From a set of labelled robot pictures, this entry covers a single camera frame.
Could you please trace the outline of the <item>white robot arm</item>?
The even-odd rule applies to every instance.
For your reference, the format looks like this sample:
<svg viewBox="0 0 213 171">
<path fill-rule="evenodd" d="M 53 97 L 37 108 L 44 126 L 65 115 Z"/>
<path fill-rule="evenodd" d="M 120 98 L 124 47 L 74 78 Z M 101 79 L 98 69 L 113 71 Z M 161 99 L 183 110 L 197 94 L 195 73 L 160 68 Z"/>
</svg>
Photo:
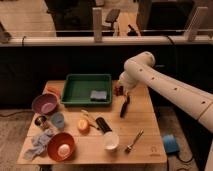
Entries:
<svg viewBox="0 0 213 171">
<path fill-rule="evenodd" d="M 155 57 L 145 51 L 127 59 L 119 83 L 129 92 L 144 83 L 197 120 L 213 134 L 213 94 L 156 71 Z"/>
</svg>

